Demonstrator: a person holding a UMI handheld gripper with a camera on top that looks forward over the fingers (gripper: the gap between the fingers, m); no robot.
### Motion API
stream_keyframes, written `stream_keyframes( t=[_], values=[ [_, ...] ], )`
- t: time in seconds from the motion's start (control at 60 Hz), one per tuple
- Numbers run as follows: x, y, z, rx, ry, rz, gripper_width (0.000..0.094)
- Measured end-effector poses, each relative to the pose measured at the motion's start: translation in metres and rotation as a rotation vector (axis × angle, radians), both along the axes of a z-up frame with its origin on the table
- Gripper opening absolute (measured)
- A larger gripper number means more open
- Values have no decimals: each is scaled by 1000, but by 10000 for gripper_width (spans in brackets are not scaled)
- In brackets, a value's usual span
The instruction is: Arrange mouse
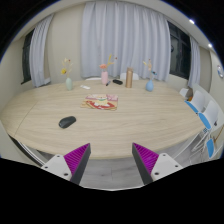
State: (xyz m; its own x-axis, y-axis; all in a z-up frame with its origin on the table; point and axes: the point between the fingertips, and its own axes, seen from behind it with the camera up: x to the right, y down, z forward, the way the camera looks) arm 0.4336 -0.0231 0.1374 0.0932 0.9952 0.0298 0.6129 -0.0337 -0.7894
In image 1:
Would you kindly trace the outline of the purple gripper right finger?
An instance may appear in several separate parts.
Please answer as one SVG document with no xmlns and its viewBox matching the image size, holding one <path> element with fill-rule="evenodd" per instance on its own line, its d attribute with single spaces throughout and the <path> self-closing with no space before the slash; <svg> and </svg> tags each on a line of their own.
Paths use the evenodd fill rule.
<svg viewBox="0 0 224 224">
<path fill-rule="evenodd" d="M 137 143 L 132 144 L 132 154 L 145 185 L 182 169 L 167 153 L 157 154 Z"/>
</svg>

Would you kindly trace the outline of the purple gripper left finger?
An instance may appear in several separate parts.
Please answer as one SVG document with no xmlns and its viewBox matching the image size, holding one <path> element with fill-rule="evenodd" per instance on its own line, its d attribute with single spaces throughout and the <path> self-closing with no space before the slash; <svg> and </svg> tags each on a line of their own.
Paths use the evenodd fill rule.
<svg viewBox="0 0 224 224">
<path fill-rule="evenodd" d="M 56 154 L 42 166 L 42 169 L 79 185 L 90 154 L 91 146 L 87 143 L 66 155 Z"/>
</svg>

